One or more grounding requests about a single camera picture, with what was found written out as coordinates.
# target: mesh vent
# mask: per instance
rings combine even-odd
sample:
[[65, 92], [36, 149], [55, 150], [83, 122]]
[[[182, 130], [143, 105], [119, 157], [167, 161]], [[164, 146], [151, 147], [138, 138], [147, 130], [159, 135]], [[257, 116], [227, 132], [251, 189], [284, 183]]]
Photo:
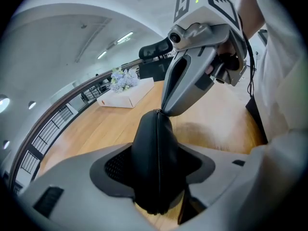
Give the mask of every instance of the mesh vent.
[[131, 186], [130, 148], [111, 158], [105, 164], [105, 172], [111, 179]]

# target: white flowers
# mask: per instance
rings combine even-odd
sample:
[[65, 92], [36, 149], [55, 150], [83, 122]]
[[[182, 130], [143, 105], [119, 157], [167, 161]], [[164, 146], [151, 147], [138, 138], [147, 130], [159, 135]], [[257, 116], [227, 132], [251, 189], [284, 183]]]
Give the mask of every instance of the white flowers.
[[128, 71], [127, 69], [122, 71], [121, 67], [113, 69], [111, 78], [110, 89], [115, 92], [122, 92], [130, 87], [137, 86], [139, 82], [136, 71], [132, 68]]

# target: black chair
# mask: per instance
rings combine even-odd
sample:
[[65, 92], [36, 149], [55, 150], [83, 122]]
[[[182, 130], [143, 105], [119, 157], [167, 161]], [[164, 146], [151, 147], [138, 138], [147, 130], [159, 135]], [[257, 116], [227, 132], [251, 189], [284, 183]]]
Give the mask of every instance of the black chair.
[[143, 60], [143, 63], [139, 64], [140, 79], [153, 77], [154, 81], [164, 80], [173, 59], [173, 57], [165, 58], [164, 55], [172, 49], [173, 45], [168, 38], [142, 47], [139, 51], [139, 58]]

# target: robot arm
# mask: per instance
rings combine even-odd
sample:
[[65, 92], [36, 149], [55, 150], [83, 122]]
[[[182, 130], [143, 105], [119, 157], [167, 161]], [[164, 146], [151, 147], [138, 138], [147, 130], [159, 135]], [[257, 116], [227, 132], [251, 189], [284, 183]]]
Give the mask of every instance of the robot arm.
[[[229, 0], [177, 0], [168, 33], [177, 50], [166, 74], [162, 110], [178, 116], [218, 82], [237, 84], [246, 70], [246, 40]], [[218, 47], [229, 40], [236, 56], [220, 59]], [[205, 74], [209, 66], [214, 70]]]

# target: handrail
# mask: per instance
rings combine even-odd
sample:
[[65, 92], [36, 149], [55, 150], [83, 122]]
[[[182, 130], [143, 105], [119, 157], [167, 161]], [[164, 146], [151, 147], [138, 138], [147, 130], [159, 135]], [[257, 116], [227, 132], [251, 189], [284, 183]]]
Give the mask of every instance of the handrail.
[[[122, 69], [128, 69], [130, 67], [133, 67], [135, 65], [138, 65], [142, 63], [141, 59], [135, 60], [133, 62], [130, 62], [128, 64], [122, 65]], [[31, 130], [28, 132], [27, 136], [23, 140], [22, 144], [20, 145], [15, 158], [13, 160], [10, 174], [9, 174], [9, 190], [13, 193], [14, 191], [14, 183], [17, 177], [17, 173], [19, 170], [19, 167], [22, 163], [22, 160], [27, 152], [28, 145], [35, 139], [35, 137], [38, 135], [40, 130], [45, 126], [46, 122], [48, 122], [52, 116], [57, 113], [59, 108], [63, 107], [65, 104], [67, 104], [69, 101], [71, 101], [74, 97], [76, 97], [81, 92], [85, 91], [89, 87], [92, 87], [102, 80], [108, 78], [112, 74], [112, 70], [107, 71], [101, 75], [98, 75], [92, 79], [89, 79], [85, 81], [84, 83], [80, 84], [76, 88], [69, 91], [66, 95], [64, 95], [62, 98], [60, 98], [58, 101], [56, 101], [33, 125]]]

